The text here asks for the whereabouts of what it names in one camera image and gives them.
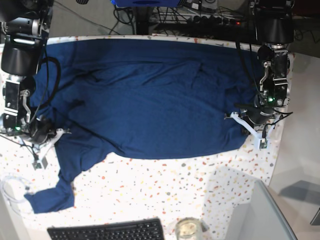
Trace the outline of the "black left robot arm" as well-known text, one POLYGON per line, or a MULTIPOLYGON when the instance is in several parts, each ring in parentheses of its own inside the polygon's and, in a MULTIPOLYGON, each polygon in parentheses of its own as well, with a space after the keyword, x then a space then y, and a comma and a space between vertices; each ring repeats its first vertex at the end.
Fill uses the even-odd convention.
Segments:
POLYGON ((271 127, 290 115, 281 108, 289 102, 290 94, 288 45, 294 41, 292 5, 291 0, 248 1, 247 24, 254 27, 256 39, 261 43, 257 59, 262 66, 262 77, 249 73, 240 42, 236 42, 242 67, 256 88, 253 104, 241 107, 245 113, 239 119, 245 121, 243 127, 251 134, 255 133, 255 127, 262 127, 258 137, 264 142, 271 127))

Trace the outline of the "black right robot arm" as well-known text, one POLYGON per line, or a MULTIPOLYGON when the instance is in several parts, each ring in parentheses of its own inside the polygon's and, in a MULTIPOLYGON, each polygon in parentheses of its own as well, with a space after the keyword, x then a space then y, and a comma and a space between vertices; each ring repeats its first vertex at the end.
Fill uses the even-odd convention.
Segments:
POLYGON ((2 0, 0 26, 4 47, 0 69, 8 76, 2 93, 4 107, 0 114, 0 131, 41 145, 56 135, 52 123, 37 118, 44 108, 42 96, 36 107, 30 98, 36 91, 34 76, 42 64, 48 64, 46 46, 53 16, 52 0, 2 0))

